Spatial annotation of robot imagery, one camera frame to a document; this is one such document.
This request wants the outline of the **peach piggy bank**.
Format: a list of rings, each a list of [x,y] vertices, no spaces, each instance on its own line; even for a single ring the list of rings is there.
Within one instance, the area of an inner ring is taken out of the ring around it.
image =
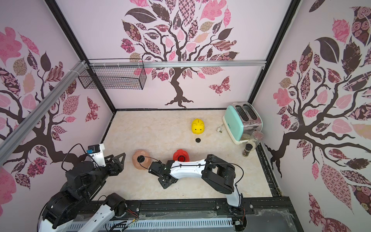
[[[132,163],[138,170],[146,170],[151,164],[149,153],[145,150],[137,150],[132,156]]]

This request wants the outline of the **red piggy bank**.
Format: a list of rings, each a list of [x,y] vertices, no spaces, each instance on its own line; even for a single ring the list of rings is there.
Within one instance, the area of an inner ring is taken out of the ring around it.
[[[179,162],[189,162],[190,158],[189,154],[185,150],[179,149],[173,154],[173,160]]]

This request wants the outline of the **yellow piggy bank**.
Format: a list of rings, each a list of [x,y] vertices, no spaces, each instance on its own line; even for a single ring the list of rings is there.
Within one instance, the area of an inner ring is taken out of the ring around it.
[[[201,119],[195,119],[191,124],[191,130],[194,134],[202,134],[205,131],[205,124]]]

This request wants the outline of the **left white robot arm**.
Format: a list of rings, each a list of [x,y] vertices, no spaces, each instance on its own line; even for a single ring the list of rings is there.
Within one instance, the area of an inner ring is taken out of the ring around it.
[[[91,161],[83,161],[66,172],[67,181],[43,208],[37,223],[39,232],[65,232],[79,212],[87,206],[102,189],[108,177],[124,170],[125,153],[105,157],[105,166],[95,167]],[[81,232],[97,232],[114,217],[126,214],[127,204],[123,197],[112,193],[106,197],[96,213],[80,229]]]

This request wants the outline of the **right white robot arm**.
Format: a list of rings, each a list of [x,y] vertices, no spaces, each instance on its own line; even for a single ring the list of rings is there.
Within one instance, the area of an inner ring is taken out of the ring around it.
[[[237,167],[236,164],[209,154],[205,159],[198,161],[169,160],[166,163],[154,161],[148,172],[158,177],[163,189],[183,178],[200,178],[214,190],[224,194],[229,206],[240,208],[243,196],[237,187]]]

